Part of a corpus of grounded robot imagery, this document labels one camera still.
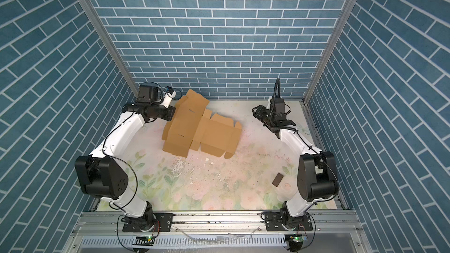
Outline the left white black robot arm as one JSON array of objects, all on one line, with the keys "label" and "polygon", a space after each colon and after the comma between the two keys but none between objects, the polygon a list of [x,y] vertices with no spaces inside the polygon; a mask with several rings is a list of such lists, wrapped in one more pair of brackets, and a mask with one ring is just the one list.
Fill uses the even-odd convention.
[{"label": "left white black robot arm", "polygon": [[75,171],[84,194],[107,201],[113,210],[122,211],[130,219],[153,220],[150,203],[138,198],[137,186],[129,185],[128,173],[133,177],[137,174],[122,154],[145,124],[173,118],[171,102],[176,95],[175,88],[163,88],[154,82],[139,86],[137,99],[122,107],[118,122],[102,143],[89,155],[76,159]]}]

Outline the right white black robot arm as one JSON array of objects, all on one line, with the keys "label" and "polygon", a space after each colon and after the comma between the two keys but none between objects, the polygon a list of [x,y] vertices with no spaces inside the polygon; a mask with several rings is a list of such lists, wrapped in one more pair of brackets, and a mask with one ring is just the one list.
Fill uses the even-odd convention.
[{"label": "right white black robot arm", "polygon": [[252,109],[253,117],[285,143],[299,159],[296,177],[297,191],[281,209],[285,220],[303,217],[315,204],[333,200],[339,192],[336,159],[333,153],[314,147],[287,119],[282,98],[272,97],[268,107],[259,105]]}]

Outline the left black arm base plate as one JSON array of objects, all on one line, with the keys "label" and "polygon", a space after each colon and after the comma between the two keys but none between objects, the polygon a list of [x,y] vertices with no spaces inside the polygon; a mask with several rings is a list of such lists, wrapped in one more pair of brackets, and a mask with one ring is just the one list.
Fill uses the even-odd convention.
[{"label": "left black arm base plate", "polygon": [[166,233],[171,230],[173,217],[172,213],[153,213],[140,218],[123,217],[120,221],[124,233]]}]

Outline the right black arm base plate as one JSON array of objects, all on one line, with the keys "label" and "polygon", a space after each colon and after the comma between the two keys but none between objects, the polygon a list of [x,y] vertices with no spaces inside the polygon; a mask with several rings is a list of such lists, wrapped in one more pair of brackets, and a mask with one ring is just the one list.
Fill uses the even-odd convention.
[{"label": "right black arm base plate", "polygon": [[260,217],[267,231],[312,231],[312,219],[309,214],[291,217],[287,212],[264,211]]}]

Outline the brown cardboard box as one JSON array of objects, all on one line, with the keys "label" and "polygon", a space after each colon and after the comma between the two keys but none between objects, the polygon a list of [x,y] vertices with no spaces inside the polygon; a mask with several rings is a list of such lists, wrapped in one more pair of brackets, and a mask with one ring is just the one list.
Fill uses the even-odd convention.
[{"label": "brown cardboard box", "polygon": [[242,125],[207,109],[209,100],[189,90],[175,104],[175,114],[162,134],[162,150],[186,158],[190,150],[230,159],[236,152]]}]

